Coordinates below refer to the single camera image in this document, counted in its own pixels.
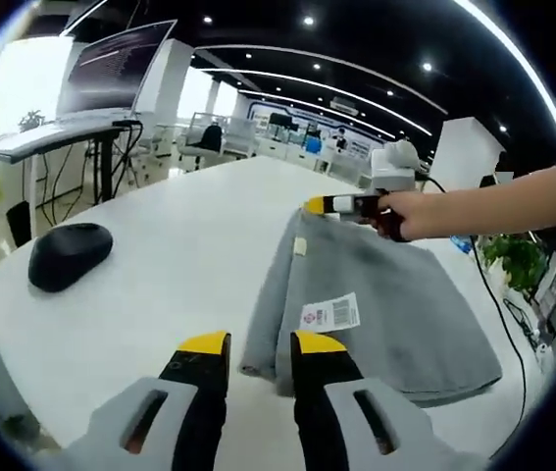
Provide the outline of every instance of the black computer mouse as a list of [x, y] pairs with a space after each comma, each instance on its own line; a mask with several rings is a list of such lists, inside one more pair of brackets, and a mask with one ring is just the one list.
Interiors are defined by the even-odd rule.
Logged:
[[29, 280], [47, 292], [68, 288], [107, 258], [112, 235], [102, 226], [60, 226], [39, 238], [29, 258]]

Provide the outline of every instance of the label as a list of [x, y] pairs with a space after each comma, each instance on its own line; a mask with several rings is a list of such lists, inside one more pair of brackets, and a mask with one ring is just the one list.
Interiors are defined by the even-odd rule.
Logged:
[[356, 293], [327, 301], [305, 304], [301, 310], [299, 329], [317, 333], [342, 331], [360, 326]]
[[308, 248], [308, 244], [304, 237], [295, 238], [295, 243], [293, 243], [293, 253], [295, 255], [301, 255], [302, 257], [306, 256], [307, 248]]

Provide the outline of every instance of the gray towel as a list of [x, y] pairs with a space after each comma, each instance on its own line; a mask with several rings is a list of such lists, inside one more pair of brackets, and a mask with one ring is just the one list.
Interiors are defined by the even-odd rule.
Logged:
[[[296, 237], [305, 255], [293, 255]], [[292, 394], [290, 336], [305, 304], [354, 292], [361, 324], [327, 333], [366, 377], [413, 401], [454, 399], [502, 376], [463, 295], [429, 251], [298, 211], [258, 297], [239, 369]]]

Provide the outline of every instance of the ceiling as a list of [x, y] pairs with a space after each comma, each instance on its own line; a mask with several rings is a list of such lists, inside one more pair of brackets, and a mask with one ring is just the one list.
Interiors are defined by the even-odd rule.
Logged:
[[[527, 6], [523, 0], [474, 4], [513, 38], [556, 99], [556, 6]], [[132, 26], [178, 19], [174, 37], [195, 47], [250, 45], [207, 49], [235, 69], [311, 80], [392, 110], [432, 136], [376, 106], [352, 100], [365, 113], [358, 119], [396, 136], [405, 132], [421, 156], [436, 148], [443, 121], [466, 116], [478, 118], [514, 154], [518, 171], [548, 165], [556, 156], [556, 127], [535, 86], [501, 42], [453, 0], [109, 0], [106, 7], [122, 12], [127, 21], [132, 18]], [[204, 22], [206, 16], [210, 24]], [[314, 18], [312, 26], [304, 25], [306, 16]], [[44, 25], [41, 20], [32, 30]], [[92, 20], [83, 22], [76, 36], [94, 40], [120, 27]], [[253, 45], [328, 56], [390, 81], [332, 60]], [[424, 70], [424, 62], [432, 64], [432, 71]], [[214, 67], [200, 53], [192, 65]], [[248, 88], [237, 85], [230, 74], [215, 77]], [[247, 78], [263, 92], [325, 107], [341, 96], [283, 78]]]

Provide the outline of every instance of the human arm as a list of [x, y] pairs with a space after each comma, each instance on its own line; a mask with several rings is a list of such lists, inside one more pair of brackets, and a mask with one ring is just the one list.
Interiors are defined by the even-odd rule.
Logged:
[[556, 226], [556, 166], [510, 183], [448, 193], [397, 192], [379, 200], [405, 218], [408, 240], [512, 234]]

